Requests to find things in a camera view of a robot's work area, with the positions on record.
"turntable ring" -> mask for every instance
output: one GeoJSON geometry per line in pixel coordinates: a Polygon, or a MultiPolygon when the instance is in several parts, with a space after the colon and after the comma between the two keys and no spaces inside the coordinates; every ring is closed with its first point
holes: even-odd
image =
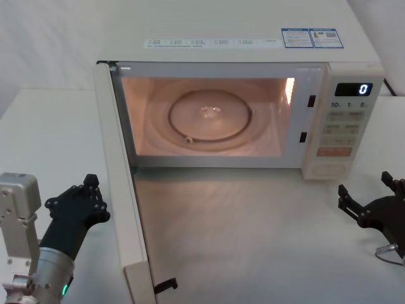
{"type": "Polygon", "coordinates": [[[219,89],[192,91],[168,112],[171,127],[194,142],[220,142],[238,136],[250,124],[252,111],[240,97],[219,89]]]}

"white microwave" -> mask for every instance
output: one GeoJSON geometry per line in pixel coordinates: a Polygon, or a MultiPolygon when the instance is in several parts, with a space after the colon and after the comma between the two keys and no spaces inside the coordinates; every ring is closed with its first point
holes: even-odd
{"type": "Polygon", "coordinates": [[[119,61],[96,71],[109,78],[132,167],[300,168],[305,179],[349,173],[383,82],[379,62],[119,61]]]}
{"type": "Polygon", "coordinates": [[[96,94],[121,264],[134,301],[155,303],[135,169],[343,179],[384,70],[346,0],[119,3],[96,94]]]}

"power cord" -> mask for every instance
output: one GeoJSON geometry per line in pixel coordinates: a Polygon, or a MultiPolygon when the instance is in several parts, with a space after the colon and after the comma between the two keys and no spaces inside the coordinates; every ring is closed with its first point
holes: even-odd
{"type": "Polygon", "coordinates": [[[387,79],[384,78],[384,84],[387,87],[388,91],[390,91],[391,95],[397,96],[397,93],[395,93],[394,89],[391,87],[391,85],[388,83],[387,79]]]}

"metal robot arm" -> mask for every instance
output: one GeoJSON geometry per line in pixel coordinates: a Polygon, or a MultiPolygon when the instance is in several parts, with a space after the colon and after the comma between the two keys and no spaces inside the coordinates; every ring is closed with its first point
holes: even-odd
{"type": "Polygon", "coordinates": [[[74,260],[87,231],[110,214],[96,175],[46,201],[52,222],[38,245],[34,221],[41,206],[37,179],[0,175],[0,224],[8,254],[5,304],[59,304],[73,280],[74,260]]]}

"control panel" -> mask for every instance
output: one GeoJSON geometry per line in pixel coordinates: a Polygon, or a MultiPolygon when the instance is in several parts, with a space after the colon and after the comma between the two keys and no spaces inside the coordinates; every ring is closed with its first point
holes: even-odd
{"type": "Polygon", "coordinates": [[[381,65],[336,63],[327,73],[302,166],[306,179],[347,176],[383,81],[381,65]]]}

